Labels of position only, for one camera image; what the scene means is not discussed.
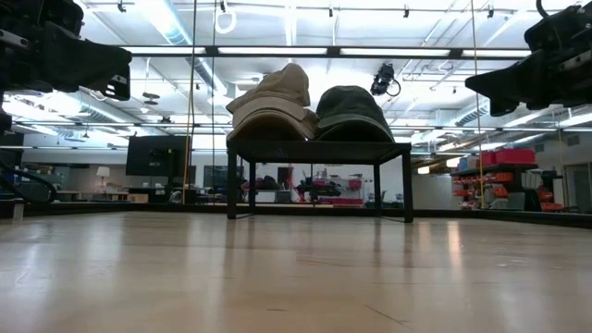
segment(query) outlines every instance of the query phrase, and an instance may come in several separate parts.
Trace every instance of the wooden floor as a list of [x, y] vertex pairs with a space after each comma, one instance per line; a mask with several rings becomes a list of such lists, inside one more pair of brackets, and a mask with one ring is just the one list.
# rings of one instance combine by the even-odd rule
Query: wooden floor
[[0, 332], [590, 332], [592, 232], [116, 213], [0, 226]]

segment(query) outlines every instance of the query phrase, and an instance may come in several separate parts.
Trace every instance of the black table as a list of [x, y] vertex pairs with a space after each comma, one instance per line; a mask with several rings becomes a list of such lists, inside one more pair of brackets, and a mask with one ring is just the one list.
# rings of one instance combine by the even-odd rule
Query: black table
[[[405, 223], [413, 222], [411, 144], [383, 142], [227, 142], [228, 188], [238, 189], [237, 156], [250, 164], [249, 208], [255, 214], [257, 163], [343, 164], [374, 167], [376, 215], [382, 216], [380, 166], [402, 156]], [[228, 218], [237, 218], [237, 192], [228, 191]]]

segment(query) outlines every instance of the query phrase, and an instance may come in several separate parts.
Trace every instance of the monitor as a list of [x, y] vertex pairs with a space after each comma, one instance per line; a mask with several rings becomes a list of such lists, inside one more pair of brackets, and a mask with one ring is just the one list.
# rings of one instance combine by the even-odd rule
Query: monitor
[[187, 136], [145, 136], [129, 138], [126, 175], [183, 177]]

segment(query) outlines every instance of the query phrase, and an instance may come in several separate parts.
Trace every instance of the cap brim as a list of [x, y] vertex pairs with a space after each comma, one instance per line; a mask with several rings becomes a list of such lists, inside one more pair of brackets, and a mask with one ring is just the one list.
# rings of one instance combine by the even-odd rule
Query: cap brim
[[[242, 130], [248, 129], [249, 127], [258, 126], [258, 124], [264, 122], [274, 122], [277, 121], [281, 125], [289, 126], [298, 131], [302, 135], [302, 140], [304, 141], [305, 138], [313, 139], [315, 137], [315, 133], [312, 132], [310, 129], [306, 128], [301, 122], [297, 121], [293, 117], [290, 117], [283, 112], [274, 111], [274, 110], [262, 110], [257, 111], [247, 118], [245, 118], [240, 125], [235, 128], [229, 135], [228, 140], [232, 140], [233, 138], [237, 137]], [[282, 131], [284, 128], [278, 126], [277, 128], [266, 128], [266, 130], [280, 130]]]
[[232, 114], [233, 127], [237, 128], [252, 113], [262, 110], [278, 111], [298, 121], [303, 121], [306, 117], [306, 111], [302, 105], [279, 97], [258, 97], [241, 106]]
[[326, 117], [326, 118], [321, 119], [321, 121], [318, 123], [318, 128], [319, 128], [319, 132], [324, 133], [324, 132], [327, 132], [331, 128], [336, 127], [338, 125], [344, 125], [344, 124], [352, 123], [352, 122], [353, 123], [363, 122], [363, 123], [372, 125], [372, 126], [376, 127], [377, 130], [381, 130], [389, 140], [394, 142], [394, 139], [392, 137], [392, 133], [389, 132], [389, 130], [385, 129], [384, 126], [381, 125], [376, 120], [374, 120], [370, 117], [362, 116], [362, 115], [341, 114], [341, 115]]

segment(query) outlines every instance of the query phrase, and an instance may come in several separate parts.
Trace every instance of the table leg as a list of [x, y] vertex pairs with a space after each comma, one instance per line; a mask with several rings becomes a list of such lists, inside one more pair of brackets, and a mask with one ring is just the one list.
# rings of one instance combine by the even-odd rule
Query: table leg
[[382, 195], [380, 190], [380, 165], [374, 165], [374, 205], [376, 216], [382, 216]]
[[411, 178], [411, 152], [405, 152], [403, 157], [403, 205], [405, 223], [413, 223], [413, 187]]
[[237, 218], [237, 149], [228, 147], [228, 219]]
[[249, 163], [249, 210], [251, 214], [255, 214], [255, 194], [256, 194], [256, 186], [255, 186], [255, 171], [257, 169], [257, 162], [252, 161]]

